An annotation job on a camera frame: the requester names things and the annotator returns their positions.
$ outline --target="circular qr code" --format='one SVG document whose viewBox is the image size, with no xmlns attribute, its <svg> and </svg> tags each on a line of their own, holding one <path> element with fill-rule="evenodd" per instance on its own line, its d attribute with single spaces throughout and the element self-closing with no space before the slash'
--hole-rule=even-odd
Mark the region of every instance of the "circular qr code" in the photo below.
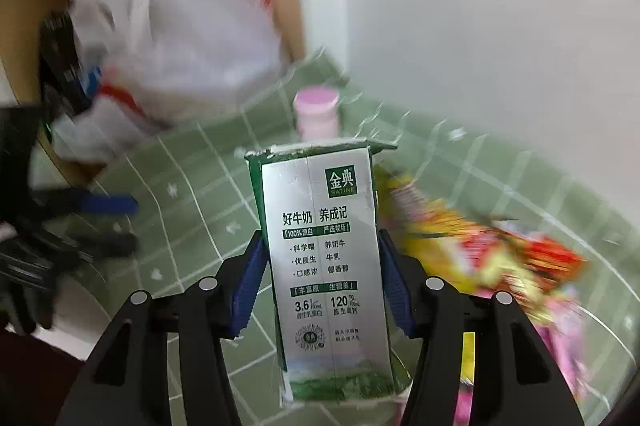
<svg viewBox="0 0 640 426">
<path fill-rule="evenodd" d="M 302 350 L 324 348 L 324 331 L 318 325 L 306 325 L 296 333 L 296 344 Z"/>
</svg>

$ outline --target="green and white carton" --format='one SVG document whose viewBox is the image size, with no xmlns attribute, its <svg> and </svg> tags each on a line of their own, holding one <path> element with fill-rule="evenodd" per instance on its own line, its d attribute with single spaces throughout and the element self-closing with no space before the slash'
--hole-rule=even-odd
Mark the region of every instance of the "green and white carton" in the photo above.
<svg viewBox="0 0 640 426">
<path fill-rule="evenodd" d="M 380 399 L 392 369 L 367 139 L 250 152 L 271 258 L 285 404 Z"/>
</svg>

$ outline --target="green square logo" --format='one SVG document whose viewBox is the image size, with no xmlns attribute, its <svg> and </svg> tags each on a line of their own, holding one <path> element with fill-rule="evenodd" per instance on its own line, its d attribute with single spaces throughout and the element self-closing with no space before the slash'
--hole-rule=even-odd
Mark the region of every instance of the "green square logo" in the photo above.
<svg viewBox="0 0 640 426">
<path fill-rule="evenodd" d="M 326 176 L 326 189 L 329 191 L 330 199 L 358 194 L 356 169 L 353 166 L 324 170 L 324 176 Z"/>
</svg>

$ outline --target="green tablecloth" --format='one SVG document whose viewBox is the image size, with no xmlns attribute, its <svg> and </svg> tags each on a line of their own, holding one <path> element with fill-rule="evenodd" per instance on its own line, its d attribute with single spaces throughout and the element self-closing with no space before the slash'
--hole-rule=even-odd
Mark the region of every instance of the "green tablecloth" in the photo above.
<svg viewBox="0 0 640 426">
<path fill-rule="evenodd" d="M 96 192 L 133 193 L 140 203 L 131 218 L 81 218 L 70 227 L 132 230 L 140 237 L 133 259 L 87 266 L 79 281 L 113 315 L 139 288 L 154 296 L 178 293 L 215 275 L 226 257 L 244 251 L 258 228 L 244 152 L 296 139 L 290 110 L 302 86 L 328 83 L 342 94 L 346 135 L 394 141 L 383 161 L 415 175 L 431 198 L 444 198 L 468 215 L 499 213 L 520 218 L 591 260 L 576 287 L 584 307 L 589 393 L 580 403 L 588 426 L 606 415 L 636 370 L 634 349 L 640 316 L 640 240 L 618 213 L 570 175 L 530 151 L 497 138 L 367 98 L 320 52 L 293 67 L 276 87 L 223 121 L 181 127 L 153 139 L 112 164 Z M 242 336 L 223 342 L 226 367 L 242 423 L 276 426 L 386 424 L 395 405 L 283 411 L 275 355 L 273 299 L 265 274 L 254 314 Z M 420 342 L 391 325 L 392 346 L 410 371 Z M 178 337 L 169 339 L 170 393 L 174 425 L 184 424 L 178 368 Z"/>
</svg>

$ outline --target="pink bottle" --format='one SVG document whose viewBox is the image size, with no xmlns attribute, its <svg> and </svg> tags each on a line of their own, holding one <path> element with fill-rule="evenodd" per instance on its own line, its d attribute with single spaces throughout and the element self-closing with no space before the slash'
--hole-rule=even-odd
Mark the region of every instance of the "pink bottle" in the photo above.
<svg viewBox="0 0 640 426">
<path fill-rule="evenodd" d="M 293 99 L 293 108 L 298 119 L 298 133 L 303 141 L 340 136 L 339 99 L 340 94 L 328 86 L 309 86 L 298 90 Z"/>
</svg>

